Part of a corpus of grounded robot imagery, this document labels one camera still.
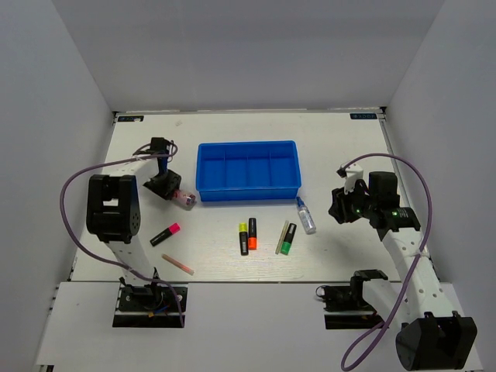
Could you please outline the pink-capped marker tube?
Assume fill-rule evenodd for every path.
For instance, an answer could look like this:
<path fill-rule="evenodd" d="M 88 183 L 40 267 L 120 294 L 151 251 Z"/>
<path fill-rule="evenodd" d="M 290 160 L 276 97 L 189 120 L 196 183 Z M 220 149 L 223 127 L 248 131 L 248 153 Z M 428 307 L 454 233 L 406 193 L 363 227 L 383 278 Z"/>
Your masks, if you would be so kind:
<path fill-rule="evenodd" d="M 196 204 L 196 196 L 189 191 L 184 191 L 181 189 L 174 191 L 172 200 L 186 209 L 193 208 Z"/>

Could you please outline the clear spray bottle blue cap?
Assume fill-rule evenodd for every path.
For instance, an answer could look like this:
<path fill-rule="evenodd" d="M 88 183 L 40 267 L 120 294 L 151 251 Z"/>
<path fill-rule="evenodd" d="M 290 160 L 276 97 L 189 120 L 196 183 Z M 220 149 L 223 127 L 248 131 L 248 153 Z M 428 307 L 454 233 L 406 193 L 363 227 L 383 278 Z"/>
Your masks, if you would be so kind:
<path fill-rule="evenodd" d="M 315 233 L 316 225 L 308 207 L 300 197 L 296 198 L 296 202 L 297 202 L 298 215 L 301 220 L 301 224 L 303 225 L 305 233 L 309 235 Z"/>

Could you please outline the pink highlighter black body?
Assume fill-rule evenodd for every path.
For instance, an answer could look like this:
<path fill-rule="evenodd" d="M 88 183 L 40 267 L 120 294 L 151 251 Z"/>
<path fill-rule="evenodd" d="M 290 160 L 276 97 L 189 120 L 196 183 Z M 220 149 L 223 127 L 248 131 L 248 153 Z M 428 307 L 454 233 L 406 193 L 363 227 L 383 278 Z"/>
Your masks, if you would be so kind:
<path fill-rule="evenodd" d="M 150 240 L 151 246 L 157 246 L 161 244 L 164 240 L 170 238 L 174 234 L 178 233 L 181 230 L 181 227 L 178 223 L 174 223 L 168 226 L 165 230 L 158 233 L 155 237 Z"/>

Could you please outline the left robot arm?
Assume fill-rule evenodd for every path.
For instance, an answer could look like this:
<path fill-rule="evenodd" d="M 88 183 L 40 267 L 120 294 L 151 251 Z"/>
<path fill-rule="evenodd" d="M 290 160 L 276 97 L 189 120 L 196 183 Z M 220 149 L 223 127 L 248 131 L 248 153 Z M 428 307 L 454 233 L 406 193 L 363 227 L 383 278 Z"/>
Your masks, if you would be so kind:
<path fill-rule="evenodd" d="M 171 200 L 180 188 L 181 176 L 168 166 L 177 152 L 172 140 L 154 137 L 146 149 L 129 160 L 111 166 L 108 173 L 95 174 L 88 182 L 86 226 L 123 265 L 121 282 L 139 287 L 137 300 L 155 309 L 164 299 L 164 290 L 150 281 L 158 278 L 140 241 L 142 222 L 140 193 L 148 191 Z"/>

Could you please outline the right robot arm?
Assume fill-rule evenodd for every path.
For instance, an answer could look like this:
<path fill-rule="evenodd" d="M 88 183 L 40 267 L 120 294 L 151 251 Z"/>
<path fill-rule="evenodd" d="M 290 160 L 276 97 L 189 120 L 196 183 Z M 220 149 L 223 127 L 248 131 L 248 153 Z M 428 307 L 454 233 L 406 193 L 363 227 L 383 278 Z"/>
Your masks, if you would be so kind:
<path fill-rule="evenodd" d="M 361 309 L 371 306 L 389 329 L 397 330 L 395 349 L 406 370 L 463 369 L 477 327 L 445 295 L 423 248 L 418 218 L 400 205 L 396 175 L 371 172 L 368 181 L 362 170 L 341 170 L 339 175 L 345 184 L 332 191 L 329 214 L 340 224 L 366 219 L 402 281 L 396 292 L 381 271 L 357 271 L 350 281 L 351 302 Z"/>

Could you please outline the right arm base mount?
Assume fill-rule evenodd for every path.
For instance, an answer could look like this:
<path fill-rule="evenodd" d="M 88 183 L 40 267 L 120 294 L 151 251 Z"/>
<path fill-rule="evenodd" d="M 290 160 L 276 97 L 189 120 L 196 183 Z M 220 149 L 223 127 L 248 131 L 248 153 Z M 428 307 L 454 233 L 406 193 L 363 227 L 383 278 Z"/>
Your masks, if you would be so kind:
<path fill-rule="evenodd" d="M 353 298 L 349 285 L 321 285 L 315 296 L 324 304 L 327 330 L 372 329 L 384 321 L 371 305 Z"/>

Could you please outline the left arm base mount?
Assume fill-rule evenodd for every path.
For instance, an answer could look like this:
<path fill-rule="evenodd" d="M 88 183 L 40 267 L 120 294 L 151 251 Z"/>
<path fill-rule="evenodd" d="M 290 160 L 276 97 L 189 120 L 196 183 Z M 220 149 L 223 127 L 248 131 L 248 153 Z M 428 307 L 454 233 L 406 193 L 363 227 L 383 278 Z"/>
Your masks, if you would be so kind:
<path fill-rule="evenodd" d="M 178 329 L 185 321 L 188 288 L 174 286 L 182 316 L 168 287 L 131 288 L 120 284 L 113 315 L 113 328 Z"/>

